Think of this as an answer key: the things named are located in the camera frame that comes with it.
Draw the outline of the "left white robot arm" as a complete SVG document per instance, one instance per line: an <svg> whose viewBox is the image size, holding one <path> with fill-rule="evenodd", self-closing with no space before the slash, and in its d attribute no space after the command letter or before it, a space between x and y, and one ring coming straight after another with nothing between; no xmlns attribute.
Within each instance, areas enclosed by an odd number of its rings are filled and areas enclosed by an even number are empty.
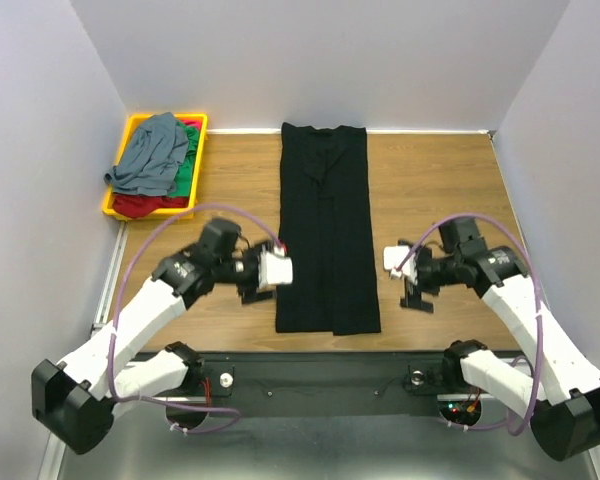
<svg viewBox="0 0 600 480"><path fill-rule="evenodd" d="M204 360L182 342L142 365L129 362L171 321L218 284L233 285L243 304L270 299L293 281L292 261L277 240L244 251L238 224L207 222L197 241L162 259L125 307L86 343L57 362L41 361L31 373L33 417L76 454L96 447L114 420L134 403L157 394L190 394L202 384Z"/></svg>

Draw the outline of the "black t shirt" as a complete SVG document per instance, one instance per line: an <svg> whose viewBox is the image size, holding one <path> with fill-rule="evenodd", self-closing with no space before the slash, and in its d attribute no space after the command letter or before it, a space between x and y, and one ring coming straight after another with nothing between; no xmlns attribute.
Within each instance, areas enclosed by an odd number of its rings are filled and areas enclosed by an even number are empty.
<svg viewBox="0 0 600 480"><path fill-rule="evenodd" d="M281 141L278 237L293 281L277 290L277 332L380 332L365 129L283 123Z"/></svg>

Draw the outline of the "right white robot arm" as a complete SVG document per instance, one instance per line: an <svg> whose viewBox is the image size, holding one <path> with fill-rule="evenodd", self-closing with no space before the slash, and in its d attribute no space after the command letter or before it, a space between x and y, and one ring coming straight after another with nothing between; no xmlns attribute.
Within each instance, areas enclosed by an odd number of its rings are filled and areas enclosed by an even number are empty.
<svg viewBox="0 0 600 480"><path fill-rule="evenodd" d="M600 369L562 329L542 298L521 246L489 247L480 214L455 214L434 224L443 256L420 238L383 251L383 268L403 280L405 309L430 313L423 295L447 286L475 292L512 334L530 371L499 359L477 340L456 341L443 353L440 378L452 390L474 387L500 401L529 428L552 459L566 460L600 445Z"/></svg>

